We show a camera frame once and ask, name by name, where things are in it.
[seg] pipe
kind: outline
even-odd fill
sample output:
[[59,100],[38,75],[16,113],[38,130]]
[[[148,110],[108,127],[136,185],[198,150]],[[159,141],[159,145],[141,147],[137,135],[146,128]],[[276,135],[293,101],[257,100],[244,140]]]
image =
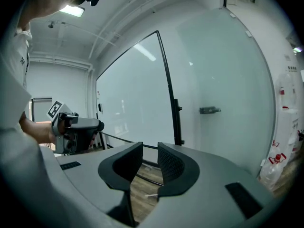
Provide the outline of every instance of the pipe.
[[[130,2],[128,2],[127,4],[125,4],[117,13],[114,14],[114,16],[106,23],[105,26],[103,26],[103,29],[99,32],[98,36],[101,36],[101,34],[105,31],[105,29],[113,22],[113,20],[123,11],[125,10],[129,5],[133,4],[134,2],[136,2],[137,0],[132,0]],[[89,60],[91,59],[92,57],[92,54],[93,54],[93,51],[94,51],[94,48],[97,44],[97,41],[98,39],[96,38],[95,41],[94,41],[94,44],[92,46],[92,49],[91,49],[91,52],[90,52],[90,55],[89,55]]]
[[[93,85],[94,85],[94,69],[91,71],[91,101],[90,102],[94,102],[94,89],[93,89]],[[94,118],[94,109],[93,109],[93,104],[91,104],[91,117]]]
[[92,104],[89,104],[89,102],[93,102],[93,72],[89,72],[88,76],[88,89],[87,89],[87,108],[88,108],[88,117],[93,117],[93,110],[92,110]]
[[75,27],[75,28],[77,28],[77,29],[79,29],[79,30],[82,30],[82,31],[86,32],[86,33],[89,33],[89,34],[91,34],[91,35],[93,35],[93,36],[96,36],[97,38],[100,38],[101,40],[104,40],[104,41],[107,42],[107,43],[110,43],[110,44],[113,45],[113,46],[116,46],[114,43],[112,43],[111,41],[106,40],[105,38],[101,37],[100,35],[96,35],[96,34],[90,32],[90,31],[85,30],[85,29],[83,29],[83,28],[80,28],[80,27],[78,27],[78,26],[76,26],[76,25],[72,25],[72,24],[67,24],[67,25],[72,26],[72,27]]
[[61,64],[66,65],[70,67],[77,67],[84,70],[90,70],[93,68],[93,65],[91,63],[79,61],[79,60],[73,60],[73,59],[67,59],[64,57],[58,57],[58,56],[52,56],[52,55],[43,55],[43,56],[36,56],[33,55],[30,57],[31,62],[44,62],[44,63],[55,63],[55,64]]
[[[158,4],[164,3],[168,0],[150,0],[142,5],[140,5],[138,8],[134,9],[132,12],[130,12],[127,16],[125,16],[122,20],[120,20],[118,23],[116,23],[116,26],[113,28],[114,32],[119,32],[122,30],[123,27],[128,25],[130,22],[135,20],[138,16],[146,12],[147,10],[151,9],[151,6],[156,6]],[[100,44],[99,47],[96,50],[97,56],[100,55],[100,53],[103,51],[103,49],[106,47],[104,44]]]
[[86,116],[88,117],[88,107],[87,107],[87,86],[88,86],[88,80],[89,80],[89,73],[88,72],[86,72],[86,74],[85,74],[85,112],[86,112]]

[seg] white ceiling pipe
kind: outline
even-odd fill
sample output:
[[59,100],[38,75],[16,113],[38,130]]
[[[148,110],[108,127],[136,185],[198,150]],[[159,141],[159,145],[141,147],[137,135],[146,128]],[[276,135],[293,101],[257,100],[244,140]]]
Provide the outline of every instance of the white ceiling pipe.
[[62,41],[67,41],[61,38],[52,38],[52,37],[35,37],[35,39],[41,39],[41,40],[62,40]]
[[49,54],[45,54],[45,53],[40,53],[40,52],[34,52],[33,55],[31,57],[39,57],[39,58],[51,58],[51,59],[58,59],[58,60],[63,60],[63,61],[67,61],[67,62],[73,62],[73,63],[78,63],[78,64],[82,64],[82,65],[86,65],[89,67],[92,67],[93,64],[92,63],[88,63],[85,61],[81,61],[81,60],[77,60],[77,59],[72,59],[72,58],[66,58],[66,57],[61,57],[61,56],[54,56],[54,55],[49,55]]
[[88,100],[87,100],[87,90],[88,90],[88,83],[89,83],[89,72],[85,73],[85,112],[86,112],[86,117],[89,117],[89,113],[88,113]]
[[[126,3],[118,12],[116,12],[114,14],[114,16],[112,16],[112,18],[106,23],[105,26],[103,26],[103,29],[99,32],[98,36],[101,36],[101,34],[105,31],[105,29],[113,22],[113,20],[122,12],[124,11],[127,7],[129,7],[131,4],[133,4],[134,2],[136,2],[137,0],[131,0],[130,2]],[[91,52],[90,52],[90,55],[89,55],[89,60],[91,59],[92,57],[92,54],[93,54],[93,51],[94,51],[94,48],[96,46],[96,43],[97,43],[98,39],[96,38],[95,41],[94,41],[94,44],[92,46],[92,49],[91,49]]]
[[[151,8],[151,6],[156,6],[158,4],[161,4],[165,1],[168,0],[150,0],[146,3],[144,3],[143,5],[139,6],[137,9],[135,9],[133,12],[129,13],[127,16],[124,17],[124,19],[122,19],[117,26],[114,29],[114,32],[109,33],[109,37],[112,34],[115,33],[119,33],[119,31],[124,28],[127,24],[129,24],[131,21],[133,21],[136,17],[140,16],[142,13],[146,12],[147,10],[149,10]],[[98,57],[102,51],[104,50],[104,48],[107,46],[106,43],[102,43],[99,45],[99,47],[96,49],[96,57]]]
[[88,72],[91,72],[92,71],[92,73],[95,71],[95,69],[93,68],[93,64],[90,66],[90,68],[88,69]]
[[90,32],[90,31],[88,31],[88,30],[86,30],[86,29],[84,29],[84,28],[80,28],[80,27],[78,27],[78,26],[76,26],[76,25],[72,25],[72,24],[68,24],[68,23],[66,23],[66,24],[69,25],[69,26],[72,26],[72,27],[74,27],[74,28],[77,28],[77,29],[79,29],[79,30],[82,30],[82,31],[84,31],[84,32],[86,32],[86,33],[88,33],[88,34],[90,34],[90,35],[92,35],[92,36],[96,36],[97,38],[100,38],[101,40],[104,40],[105,42],[110,43],[111,45],[115,46],[114,43],[112,43],[111,41],[106,40],[104,37],[102,37],[102,36],[100,36],[100,35],[96,35],[96,34]]
[[90,117],[96,118],[96,116],[94,115],[94,109],[93,109],[93,104],[94,104],[93,94],[95,94],[94,89],[93,89],[93,80],[94,80],[94,69],[92,70],[91,75],[90,75],[90,87],[89,87],[90,98],[89,98],[89,101],[88,101],[88,106],[89,106]]
[[[45,20],[43,20],[43,19],[35,19],[33,22],[47,23],[47,21],[45,21]],[[55,24],[62,24],[61,21],[54,21],[54,23],[55,23]],[[84,31],[84,32],[86,32],[86,33],[88,33],[88,34],[90,34],[90,35],[96,36],[97,38],[100,38],[101,40],[104,40],[104,41],[106,41],[106,42],[112,44],[113,46],[115,46],[115,44],[112,43],[111,41],[107,41],[104,37],[102,37],[102,36],[100,36],[100,35],[96,35],[96,34],[94,34],[93,32],[90,32],[90,31],[88,31],[88,30],[86,30],[86,29],[84,29],[84,28],[81,28],[81,27],[78,27],[78,26],[76,26],[76,25],[72,25],[72,24],[69,24],[69,23],[66,23],[66,22],[64,22],[64,24],[65,24],[65,25],[68,25],[68,26],[75,27],[75,28],[77,28],[77,29],[79,29],[79,30],[82,30],[82,31]]]
[[116,33],[116,32],[113,32],[113,34],[119,38],[122,38],[123,36],[121,36],[120,34]]
[[76,67],[76,68],[79,68],[79,69],[82,69],[85,71],[88,71],[90,69],[90,66],[85,66],[82,64],[74,63],[74,62],[68,62],[68,61],[52,59],[52,58],[31,57],[30,62],[59,64],[59,65],[65,65],[68,67]]

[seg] door handle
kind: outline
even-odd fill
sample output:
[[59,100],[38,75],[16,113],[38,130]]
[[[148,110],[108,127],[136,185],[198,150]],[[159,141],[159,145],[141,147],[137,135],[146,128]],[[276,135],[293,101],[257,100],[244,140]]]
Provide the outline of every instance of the door handle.
[[222,110],[220,108],[216,108],[215,106],[209,106],[209,107],[201,107],[199,109],[200,114],[214,114],[216,112],[221,112]]
[[98,104],[98,110],[101,112],[101,114],[104,113],[102,105],[100,103]]

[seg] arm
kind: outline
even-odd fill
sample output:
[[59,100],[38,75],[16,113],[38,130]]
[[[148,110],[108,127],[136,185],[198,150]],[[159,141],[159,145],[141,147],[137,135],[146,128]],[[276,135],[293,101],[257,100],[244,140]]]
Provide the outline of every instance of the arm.
[[19,123],[23,132],[32,136],[38,143],[55,142],[55,137],[53,135],[52,126],[50,123],[35,123],[29,120],[24,112],[22,113]]

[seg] black slot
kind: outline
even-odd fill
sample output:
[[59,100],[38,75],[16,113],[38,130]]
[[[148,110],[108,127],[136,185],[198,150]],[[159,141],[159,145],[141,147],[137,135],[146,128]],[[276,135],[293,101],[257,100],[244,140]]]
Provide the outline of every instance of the black slot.
[[259,205],[259,203],[240,183],[231,183],[225,187],[247,219],[251,218],[262,210],[262,206]]
[[67,164],[62,164],[60,165],[61,169],[62,170],[67,170],[67,169],[71,169],[73,167],[76,167],[76,166],[80,166],[81,164],[77,161],[75,162],[71,162],[71,163],[67,163]]

